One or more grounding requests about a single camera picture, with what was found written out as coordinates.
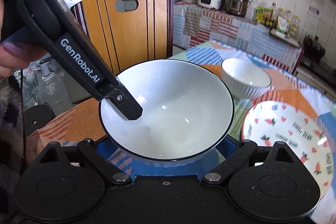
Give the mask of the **person's left hand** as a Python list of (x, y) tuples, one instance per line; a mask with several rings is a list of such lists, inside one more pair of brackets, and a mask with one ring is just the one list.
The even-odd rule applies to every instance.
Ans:
[(26, 69), (31, 62), (42, 58), (47, 51), (27, 42), (5, 42), (0, 47), (0, 76), (9, 77), (14, 69)]

